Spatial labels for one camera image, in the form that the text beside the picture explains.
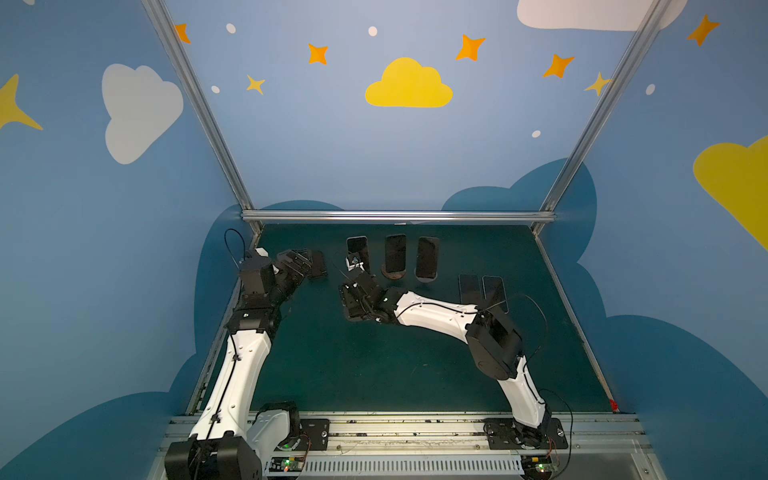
white cloud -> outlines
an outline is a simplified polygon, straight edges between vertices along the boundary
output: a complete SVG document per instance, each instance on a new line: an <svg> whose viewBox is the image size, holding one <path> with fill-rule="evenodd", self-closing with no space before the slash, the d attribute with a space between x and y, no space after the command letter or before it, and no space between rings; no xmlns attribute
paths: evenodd
<svg viewBox="0 0 768 480"><path fill-rule="evenodd" d="M107 149L120 164L138 159L181 116L184 98L176 84L149 67L107 67L101 79L107 125Z"/></svg>
<svg viewBox="0 0 768 480"><path fill-rule="evenodd" d="M667 27L688 0L672 0L661 19ZM533 28L634 31L653 0L520 0L518 18Z"/></svg>

phone screen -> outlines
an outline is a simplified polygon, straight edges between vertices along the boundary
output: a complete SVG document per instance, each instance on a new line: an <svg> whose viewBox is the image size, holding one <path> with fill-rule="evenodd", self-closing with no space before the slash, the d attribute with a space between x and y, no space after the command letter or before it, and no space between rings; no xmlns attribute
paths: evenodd
<svg viewBox="0 0 768 480"><path fill-rule="evenodd" d="M485 302L488 304L486 308L501 302L498 306L501 307L504 313L509 313L507 293L504 290L504 279L500 276L484 276L482 277L482 289L485 293Z"/></svg>
<svg viewBox="0 0 768 480"><path fill-rule="evenodd" d="M368 237L350 237L346 239L346 252L359 253L362 260L362 268L366 272L371 271L371 257L368 253Z"/></svg>
<svg viewBox="0 0 768 480"><path fill-rule="evenodd" d="M406 271L406 236L389 235L384 243L384 268L387 272Z"/></svg>
<svg viewBox="0 0 768 480"><path fill-rule="evenodd" d="M458 295L464 305L479 305L482 303L480 277L477 275L459 275Z"/></svg>
<svg viewBox="0 0 768 480"><path fill-rule="evenodd" d="M437 259L440 251L440 239L420 237L416 253L416 276L420 278L437 277Z"/></svg>

cable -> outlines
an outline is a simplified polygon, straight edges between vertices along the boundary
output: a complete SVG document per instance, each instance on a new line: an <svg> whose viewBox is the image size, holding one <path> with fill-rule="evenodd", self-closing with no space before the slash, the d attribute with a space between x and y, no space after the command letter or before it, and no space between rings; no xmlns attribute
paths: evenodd
<svg viewBox="0 0 768 480"><path fill-rule="evenodd" d="M400 316L401 316L403 313L405 313L405 312L406 312L406 310L408 310L408 309L411 309L411 308L413 308L414 306L421 306L421 305L435 305L435 306L440 306L441 308L444 308L444 309L446 309L446 310L451 310L452 312L456 312L456 313L464 313L465 315L474 315L474 314L476 314L476 313L483 313L483 312L487 312L488 310L492 309L493 307L495 307L495 306L498 306L498 305L501 305L502 303L504 303L504 302L506 302L506 301L507 301L507 300L502 300L501 302L498 302L498 303L494 303L493 305L491 305L491 306L490 306L490 307L488 307L488 308L484 308L484 309L477 309L477 310L475 310L474 312L465 312L464 310L457 310L457 309L451 308L450 306L445 306L445 305L443 305L442 303L434 303L434 302L419 302L419 303L412 303L411 305L408 305L408 306L407 306L407 307L406 307L406 308L405 308L405 309L404 309L402 312L398 313L398 314L397 314L397 316L396 316L395 318L397 318L397 319L398 319L398 318L400 318Z"/></svg>
<svg viewBox="0 0 768 480"><path fill-rule="evenodd" d="M400 318L400 316L401 316L403 313L407 312L408 310L410 310L410 309L411 309L411 308L413 308L414 306L421 306L421 305L435 305L435 306L439 306L439 307L441 307L441 308L444 308L444 309L446 309L446 310L451 310L452 312L456 312L456 313L467 313L467 314L470 314L470 313L477 313L477 312L464 312L464 311L462 311L462 310L457 310L457 309L451 308L450 306L445 306L445 305L442 305L441 303L435 303L435 302L420 302L420 303L412 303L411 305L408 305L408 306L407 306L405 309L403 309L403 311L402 311L402 312L398 313L398 314L395 316L395 318L396 318L396 319L398 319L398 318Z"/></svg>
<svg viewBox="0 0 768 480"><path fill-rule="evenodd" d="M219 405L216 407L216 412L214 413L214 416L211 417L210 421L210 428L208 429L207 435L205 435L205 439L208 440L210 437L210 433L214 430L214 425L218 423L219 420L219 412L221 412L221 404L224 402L224 395L227 393L227 389L230 386L230 381L232 380L232 375L235 373L235 367L237 366L237 360L240 359L240 356L237 355L237 345L235 345L235 339L230 334L230 340L232 340L232 350L234 351L233 354L233 360L234 364L232 365L232 369L230 370L230 376L227 378L227 383L224 384L224 390L221 393L221 398L219 398Z"/></svg>
<svg viewBox="0 0 768 480"><path fill-rule="evenodd" d="M227 232L230 231L230 230L232 230L234 233L237 233L237 236L240 237L240 241L243 242L243 260L245 260L245 253L247 252L247 250L245 249L245 239L243 238L243 235L240 232L238 232L237 230L235 230L233 228L227 228L224 231L224 245L227 246L227 252L230 253L230 257L232 257L232 261L235 262L235 266L239 270L240 269L240 264L237 262L237 260L235 260L235 256L232 254L232 250L230 249L230 245L227 242Z"/></svg>
<svg viewBox="0 0 768 480"><path fill-rule="evenodd" d="M566 468L568 468L568 464L571 463L571 449L574 446L574 411L571 410L571 406L568 405L568 402L563 400L563 397L559 396L555 392L552 392L550 389L541 389L541 390L539 390L539 392L550 392L552 395L558 397L560 399L560 401L565 404L566 408L568 408L568 412L571 414L571 428L570 428L571 431L568 433L568 460L565 461L565 467L563 467L563 469L561 471L559 471L557 475L555 475L552 478L550 478L550 480L554 480L555 478L559 477L560 475L563 475L563 472L565 472Z"/></svg>
<svg viewBox="0 0 768 480"><path fill-rule="evenodd" d="M515 298L516 296L524 296L528 300L532 301L534 305L536 305L536 308L538 308L538 312L541 314L541 317L544 319L544 337L541 339L541 343L538 344L536 347L536 350L533 351L531 356L526 357L528 359L527 362L525 362L525 366L528 366L528 362L531 361L531 359L538 353L538 351L544 346L544 344L547 342L547 338L549 337L549 322L547 321L547 316L544 314L544 312L541 310L541 307L536 303L536 300L533 300L530 296L526 295L525 293L516 293L515 295L512 295L512 298Z"/></svg>

aluminum rail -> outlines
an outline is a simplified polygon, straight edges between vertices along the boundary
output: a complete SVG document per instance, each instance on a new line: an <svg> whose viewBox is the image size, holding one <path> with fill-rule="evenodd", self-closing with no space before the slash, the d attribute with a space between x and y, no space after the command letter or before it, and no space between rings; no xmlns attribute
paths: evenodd
<svg viewBox="0 0 768 480"><path fill-rule="evenodd" d="M554 221L553 212L445 212L405 210L243 210L246 222L283 221L381 221L381 222L540 222Z"/></svg>

metal base plate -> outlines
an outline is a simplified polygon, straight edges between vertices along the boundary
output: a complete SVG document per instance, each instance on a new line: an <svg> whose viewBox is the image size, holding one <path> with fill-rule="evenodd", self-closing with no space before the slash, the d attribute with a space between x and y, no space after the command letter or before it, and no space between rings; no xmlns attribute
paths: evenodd
<svg viewBox="0 0 768 480"><path fill-rule="evenodd" d="M307 443L310 442L310 452L328 449L328 429L330 427L328 419L300 419L299 425L301 431L299 441L290 450L275 449L275 453L286 456L291 452L306 452Z"/></svg>
<svg viewBox="0 0 768 480"><path fill-rule="evenodd" d="M488 435L488 447L491 450L510 450L521 449L522 445L515 441L515 427L514 420L510 418L506 419L485 419L485 425L483 430L485 432L494 432L501 429L500 432L494 435ZM555 449L567 449L568 440L565 438L565 430L560 420L552 417L549 421L549 427L547 429L547 437L549 437ZM538 446L541 450L549 450L549 440L544 439Z"/></svg>

